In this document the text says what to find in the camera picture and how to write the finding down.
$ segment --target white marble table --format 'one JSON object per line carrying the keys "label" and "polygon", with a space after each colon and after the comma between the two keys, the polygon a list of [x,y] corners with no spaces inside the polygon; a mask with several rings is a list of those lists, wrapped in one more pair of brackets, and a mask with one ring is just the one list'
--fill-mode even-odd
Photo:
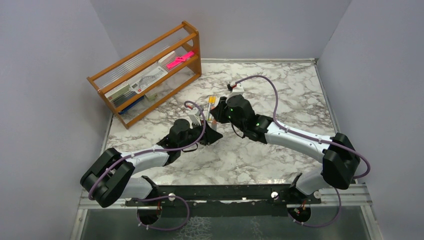
{"label": "white marble table", "polygon": [[[205,107],[207,96],[227,95],[227,83],[251,75],[270,78],[278,90],[277,118],[301,130],[334,135],[324,95],[312,63],[203,63],[203,75],[171,97],[130,129],[114,117],[107,147],[132,152],[149,148],[166,136],[175,120],[189,119],[183,102]],[[255,78],[243,82],[244,97],[256,113],[272,116],[274,91]],[[262,144],[236,136],[229,124],[218,124],[223,138],[210,146],[182,153],[174,163],[155,167],[137,176],[149,176],[161,185],[291,183],[300,172],[319,166],[312,158],[291,149]]]}

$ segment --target screw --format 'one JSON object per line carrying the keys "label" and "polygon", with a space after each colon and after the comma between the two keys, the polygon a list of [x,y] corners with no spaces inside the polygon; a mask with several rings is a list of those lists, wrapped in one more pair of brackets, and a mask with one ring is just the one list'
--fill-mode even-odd
{"label": "screw", "polygon": [[[171,192],[168,196],[175,196],[175,194]],[[175,197],[168,197],[168,199],[172,202],[175,200]]]}
{"label": "screw", "polygon": [[314,192],[313,192],[313,196],[314,196],[316,199],[320,199],[320,198],[321,198],[321,192],[319,192],[319,191],[314,191]]}
{"label": "screw", "polygon": [[273,191],[272,193],[271,193],[271,198],[272,199],[274,199],[274,200],[277,200],[278,199],[278,193],[276,192],[276,191]]}

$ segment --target gray wall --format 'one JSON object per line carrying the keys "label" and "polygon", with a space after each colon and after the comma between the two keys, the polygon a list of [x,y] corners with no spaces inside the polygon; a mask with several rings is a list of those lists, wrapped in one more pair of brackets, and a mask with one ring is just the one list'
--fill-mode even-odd
{"label": "gray wall", "polygon": [[120,57],[187,20],[202,58],[318,58],[351,0],[91,0]]}
{"label": "gray wall", "polygon": [[386,240],[424,235],[424,1],[352,0],[318,61]]}
{"label": "gray wall", "polygon": [[69,239],[109,111],[85,79],[118,60],[88,0],[0,3],[0,233]]}

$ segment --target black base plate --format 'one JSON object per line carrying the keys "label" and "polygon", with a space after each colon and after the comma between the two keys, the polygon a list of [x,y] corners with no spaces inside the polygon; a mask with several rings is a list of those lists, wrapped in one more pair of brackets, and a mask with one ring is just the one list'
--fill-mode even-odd
{"label": "black base plate", "polygon": [[[286,217],[288,215],[287,204],[301,204],[299,201],[285,198],[285,192],[289,190],[289,187],[290,184],[159,185],[158,192],[161,196],[173,193],[188,201],[191,217]],[[279,194],[278,199],[271,198],[272,192]],[[321,200],[310,195],[307,197],[306,203],[320,204]],[[125,205],[128,207],[157,206],[158,202],[140,202],[132,199],[126,201]],[[187,214],[185,205],[178,199],[174,201],[163,199],[160,206],[163,218],[180,218]]]}

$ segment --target purple cable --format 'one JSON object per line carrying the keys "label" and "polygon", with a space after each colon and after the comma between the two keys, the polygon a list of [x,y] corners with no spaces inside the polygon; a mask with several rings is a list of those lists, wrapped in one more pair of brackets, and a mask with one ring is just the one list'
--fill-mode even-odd
{"label": "purple cable", "polygon": [[[368,160],[362,154],[360,154],[359,152],[357,152],[357,151],[355,151],[353,149],[350,149],[350,148],[348,148],[346,146],[343,146],[341,144],[338,144],[336,142],[327,141],[327,140],[321,140],[320,141],[318,138],[311,137],[311,136],[302,134],[300,132],[287,129],[286,127],[284,127],[281,124],[279,124],[279,122],[277,121],[277,108],[278,108],[278,100],[279,100],[279,98],[278,98],[278,92],[277,92],[276,86],[274,85],[274,83],[269,78],[267,78],[266,76],[262,76],[262,75],[253,75],[253,76],[248,76],[248,77],[245,77],[245,78],[243,78],[241,80],[238,80],[238,81],[235,82],[235,84],[237,85],[237,84],[239,84],[239,83],[241,83],[243,81],[246,81],[246,80],[252,79],[252,78],[263,78],[263,79],[267,80],[268,83],[271,84],[272,89],[274,89],[274,93],[275,93],[275,107],[274,107],[274,112],[272,113],[272,119],[274,120],[274,123],[279,128],[283,129],[284,131],[288,131],[289,133],[292,133],[294,135],[297,135],[299,137],[302,137],[302,138],[306,138],[306,139],[309,139],[309,140],[312,140],[312,141],[315,141],[315,142],[321,142],[321,143],[325,143],[325,144],[330,144],[330,145],[336,146],[338,148],[341,148],[343,150],[346,150],[346,151],[348,151],[350,153],[353,153],[356,156],[360,157],[365,162],[365,164],[366,164],[366,171],[364,173],[362,173],[361,175],[353,176],[353,179],[359,179],[359,178],[365,177],[366,175],[368,175],[370,173],[370,170],[371,170],[370,162],[368,162]],[[339,218],[340,213],[342,212],[342,199],[340,197],[339,191],[337,189],[335,189],[335,191],[336,191],[337,197],[338,197],[338,210],[337,210],[337,214],[334,216],[334,218],[331,221],[329,221],[327,223],[324,223],[324,224],[321,224],[321,225],[303,224],[303,226],[309,227],[309,228],[326,227],[326,226],[334,223]]]}
{"label": "purple cable", "polygon": [[184,225],[186,225],[189,222],[189,218],[190,218],[190,207],[189,207],[189,204],[186,202],[186,200],[184,200],[184,198],[182,198],[180,196],[158,196],[158,197],[149,198],[149,199],[138,199],[138,201],[140,201],[140,202],[151,202],[151,201],[156,201],[156,200],[160,200],[160,199],[168,199],[168,198],[176,198],[176,199],[181,200],[184,203],[185,207],[187,208],[187,216],[185,217],[184,222],[182,222],[179,226],[172,227],[172,228],[161,228],[161,227],[149,226],[149,225],[145,225],[144,223],[142,223],[142,221],[140,220],[139,213],[137,212],[137,220],[140,223],[140,225],[144,226],[148,229],[155,229],[155,230],[160,230],[160,231],[174,231],[174,230],[177,230],[177,229],[184,227]]}
{"label": "purple cable", "polygon": [[337,214],[333,217],[333,219],[329,222],[326,222],[324,224],[318,224],[318,225],[311,225],[311,224],[307,224],[307,223],[303,223],[300,221],[295,220],[292,215],[289,214],[290,218],[294,220],[295,223],[302,225],[304,227],[308,227],[308,228],[322,228],[322,227],[327,227],[328,225],[333,224],[340,216],[340,213],[342,212],[342,199],[340,198],[340,193],[337,190],[337,188],[334,188],[335,192],[337,193],[337,197],[338,197],[338,210],[337,210]]}
{"label": "purple cable", "polygon": [[[184,106],[185,107],[187,107],[187,103],[192,104],[197,109],[199,109],[200,114],[201,114],[201,116],[203,118],[203,129],[201,131],[200,136],[194,142],[190,143],[187,146],[182,146],[182,147],[178,147],[178,148],[156,149],[156,150],[147,149],[147,150],[143,150],[143,151],[139,151],[137,153],[134,153],[134,156],[139,156],[139,155],[142,155],[142,154],[147,154],[147,153],[152,153],[152,152],[173,152],[173,151],[179,151],[179,150],[183,150],[183,149],[189,148],[189,147],[195,145],[198,141],[200,141],[200,139],[202,139],[203,134],[205,133],[205,130],[206,130],[206,117],[203,114],[203,111],[201,110],[201,108],[196,103],[194,103],[192,101],[185,101],[184,102]],[[122,161],[124,161],[124,160],[126,160],[126,159],[128,159],[130,157],[131,157],[131,155],[127,155],[127,156],[121,157],[119,160],[117,160],[115,163],[113,163],[110,167],[106,168],[106,170],[103,172],[103,174],[97,179],[97,181],[95,181],[95,183],[93,184],[93,186],[90,188],[90,191],[88,192],[88,199],[94,200],[94,198],[93,198],[94,189],[97,188],[97,186],[99,185],[100,181],[102,181],[102,179],[105,178],[105,176],[112,169],[114,169],[114,167],[116,167],[116,165],[118,165],[120,162],[122,162]]]}
{"label": "purple cable", "polygon": [[[278,121],[277,121],[277,108],[278,108],[278,93],[277,93],[277,89],[276,89],[276,86],[274,85],[274,83],[269,79],[269,78],[267,78],[266,76],[262,76],[262,75],[253,75],[253,76],[248,76],[248,77],[245,77],[245,78],[243,78],[243,79],[241,79],[241,80],[238,80],[238,81],[236,81],[235,82],[235,84],[237,85],[237,84],[239,84],[239,83],[241,83],[241,82],[243,82],[243,81],[246,81],[246,80],[248,80],[248,79],[252,79],[252,78],[263,78],[263,79],[265,79],[265,80],[267,80],[270,84],[271,84],[271,86],[272,86],[272,88],[274,89],[274,93],[275,93],[275,107],[274,107],[274,112],[272,113],[272,119],[274,120],[274,123],[279,127],[279,128],[281,128],[281,129],[283,129],[284,131],[287,131],[288,129],[287,128],[285,128],[284,126],[282,126]],[[294,134],[294,135],[297,135],[297,136],[299,136],[299,137],[302,137],[302,138],[305,138],[305,139],[309,139],[309,140],[312,140],[312,141],[315,141],[315,142],[320,142],[320,140],[318,139],[318,138],[315,138],[315,137],[311,137],[311,136],[308,136],[308,135],[305,135],[305,134],[302,134],[302,133],[300,133],[300,132],[297,132],[297,131],[293,131],[293,130],[291,130],[291,129],[289,129],[288,130],[288,132],[289,133],[292,133],[292,134]],[[350,149],[350,148],[348,148],[348,147],[346,147],[346,146],[343,146],[343,145],[341,145],[341,144],[338,144],[338,143],[336,143],[336,142],[332,142],[332,141],[327,141],[327,140],[321,140],[321,143],[325,143],[325,144],[330,144],[330,145],[333,145],[333,146],[336,146],[336,147],[338,147],[338,148],[341,148],[341,149],[343,149],[343,150],[346,150],[346,151],[348,151],[348,152],[350,152],[350,153],[353,153],[353,154],[355,154],[356,156],[358,156],[358,157],[360,157],[364,162],[365,162],[365,164],[366,164],[366,171],[364,172],[364,173],[362,173],[361,175],[358,175],[358,176],[354,176],[353,177],[353,179],[359,179],[359,178],[362,178],[362,177],[365,177],[366,175],[368,175],[368,173],[370,173],[370,170],[371,170],[371,165],[370,165],[370,163],[368,162],[368,160],[362,155],[362,154],[360,154],[359,152],[357,152],[357,151],[355,151],[355,150],[353,150],[353,149]]]}

